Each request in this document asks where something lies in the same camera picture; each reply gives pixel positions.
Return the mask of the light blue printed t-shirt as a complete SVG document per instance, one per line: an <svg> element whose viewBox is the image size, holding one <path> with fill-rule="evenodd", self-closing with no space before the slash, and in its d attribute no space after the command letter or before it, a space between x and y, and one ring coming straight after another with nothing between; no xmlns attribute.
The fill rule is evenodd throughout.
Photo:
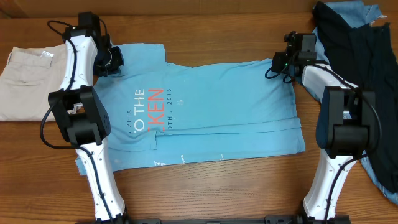
<svg viewBox="0 0 398 224"><path fill-rule="evenodd" d="M166 61L161 44L121 52L121 71L95 84L113 170L304 151L293 87L265 78L269 59L186 67Z"/></svg>

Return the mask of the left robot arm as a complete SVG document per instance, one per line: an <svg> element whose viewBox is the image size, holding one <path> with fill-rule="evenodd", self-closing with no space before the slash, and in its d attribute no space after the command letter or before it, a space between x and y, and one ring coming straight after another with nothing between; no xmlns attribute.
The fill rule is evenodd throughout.
<svg viewBox="0 0 398 224"><path fill-rule="evenodd" d="M61 33L67 47L67 66L59 91L49 93L53 114L67 149L78 154L95 205L95 223L130 223L114 179L108 152L109 116L93 87L93 77L120 72L124 60L113 46L104 21L81 12L78 25L65 24Z"/></svg>

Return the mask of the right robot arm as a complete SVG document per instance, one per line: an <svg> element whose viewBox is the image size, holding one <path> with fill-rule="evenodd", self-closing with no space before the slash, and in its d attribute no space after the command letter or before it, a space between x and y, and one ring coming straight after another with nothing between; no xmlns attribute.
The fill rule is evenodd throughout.
<svg viewBox="0 0 398 224"><path fill-rule="evenodd" d="M265 223L350 224L349 215L336 214L338 197L352 167L378 147L382 136L374 93L361 91L317 59L316 41L315 34L286 34L287 48L272 61L276 77L297 82L320 100L315 133L320 160L299 214L268 215Z"/></svg>

